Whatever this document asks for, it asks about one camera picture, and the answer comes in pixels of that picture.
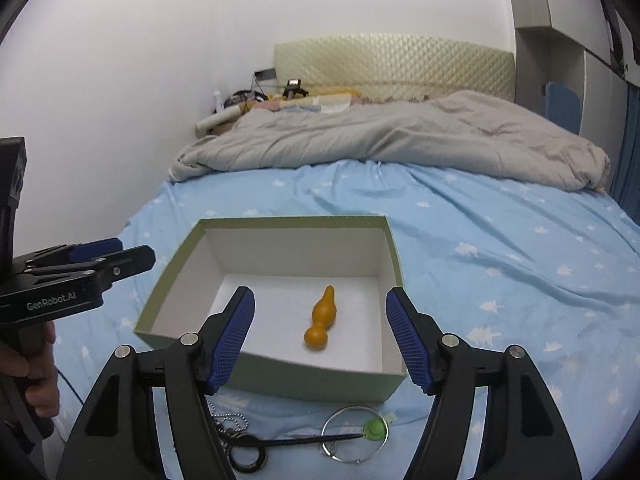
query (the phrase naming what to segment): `open box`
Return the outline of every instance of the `open box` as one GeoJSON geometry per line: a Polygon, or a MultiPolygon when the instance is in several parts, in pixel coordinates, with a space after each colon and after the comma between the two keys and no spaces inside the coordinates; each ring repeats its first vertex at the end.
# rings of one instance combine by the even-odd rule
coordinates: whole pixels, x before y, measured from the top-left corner
{"type": "Polygon", "coordinates": [[[380,401],[406,375],[386,321],[402,285],[384,217],[203,219],[166,266],[136,333],[154,348],[197,332],[238,286],[255,317],[228,386],[306,400],[380,401]],[[303,340],[327,285],[337,317],[321,351],[303,340]]]}

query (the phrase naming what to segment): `orange gourd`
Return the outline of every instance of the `orange gourd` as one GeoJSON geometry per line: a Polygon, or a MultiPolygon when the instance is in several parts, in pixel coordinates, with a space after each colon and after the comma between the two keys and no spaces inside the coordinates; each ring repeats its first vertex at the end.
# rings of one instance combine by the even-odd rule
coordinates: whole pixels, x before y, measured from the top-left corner
{"type": "Polygon", "coordinates": [[[328,340],[326,329],[334,323],[337,313],[334,294],[334,288],[329,285],[311,312],[313,325],[305,332],[305,343],[312,348],[322,349],[326,346],[328,340]]]}

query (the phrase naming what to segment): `quilted headboard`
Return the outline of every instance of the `quilted headboard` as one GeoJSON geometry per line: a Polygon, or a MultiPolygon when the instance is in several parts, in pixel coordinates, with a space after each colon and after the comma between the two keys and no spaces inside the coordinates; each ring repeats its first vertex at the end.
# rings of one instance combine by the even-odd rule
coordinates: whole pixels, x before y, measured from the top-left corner
{"type": "Polygon", "coordinates": [[[375,102],[470,89],[513,101],[513,54],[487,46],[404,34],[357,34],[279,43],[278,84],[302,78],[309,92],[353,88],[375,102]]]}

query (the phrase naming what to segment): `curtain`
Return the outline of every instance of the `curtain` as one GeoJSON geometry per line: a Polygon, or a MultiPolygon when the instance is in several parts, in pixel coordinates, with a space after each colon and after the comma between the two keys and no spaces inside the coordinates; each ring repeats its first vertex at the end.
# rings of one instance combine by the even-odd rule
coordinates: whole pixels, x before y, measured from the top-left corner
{"type": "Polygon", "coordinates": [[[633,85],[627,93],[625,136],[611,196],[640,224],[640,88],[633,85]]]}

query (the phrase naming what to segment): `human hand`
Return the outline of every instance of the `human hand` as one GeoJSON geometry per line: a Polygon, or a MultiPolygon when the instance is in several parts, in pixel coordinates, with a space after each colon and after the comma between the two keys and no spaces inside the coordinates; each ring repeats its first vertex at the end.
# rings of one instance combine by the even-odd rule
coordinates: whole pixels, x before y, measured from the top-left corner
{"type": "Polygon", "coordinates": [[[38,416],[49,418],[56,416],[60,410],[58,370],[53,363],[56,329],[52,321],[44,324],[44,338],[42,351],[29,359],[0,342],[0,374],[34,380],[24,397],[38,416]]]}

